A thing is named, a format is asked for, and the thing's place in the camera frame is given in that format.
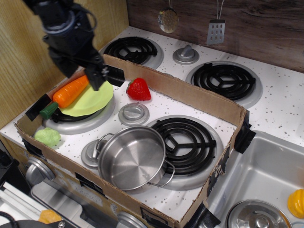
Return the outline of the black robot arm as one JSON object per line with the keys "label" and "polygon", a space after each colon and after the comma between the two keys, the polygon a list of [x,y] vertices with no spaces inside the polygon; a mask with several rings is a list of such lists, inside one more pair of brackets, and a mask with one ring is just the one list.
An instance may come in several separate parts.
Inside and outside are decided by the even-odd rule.
{"label": "black robot arm", "polygon": [[93,46],[97,24],[91,24],[91,12],[72,0],[26,0],[25,4],[39,16],[45,32],[43,41],[58,69],[71,77],[83,67],[92,88],[99,90],[106,81],[102,74],[105,65]]}

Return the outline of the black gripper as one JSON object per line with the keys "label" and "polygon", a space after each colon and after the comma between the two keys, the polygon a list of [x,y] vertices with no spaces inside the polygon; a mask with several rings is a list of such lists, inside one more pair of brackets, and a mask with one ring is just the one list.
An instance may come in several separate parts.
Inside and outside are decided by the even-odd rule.
{"label": "black gripper", "polygon": [[49,55],[68,78],[79,66],[86,68],[91,87],[98,91],[106,79],[101,70],[103,58],[93,46],[96,17],[86,9],[71,9],[66,15],[64,23],[43,27]]}

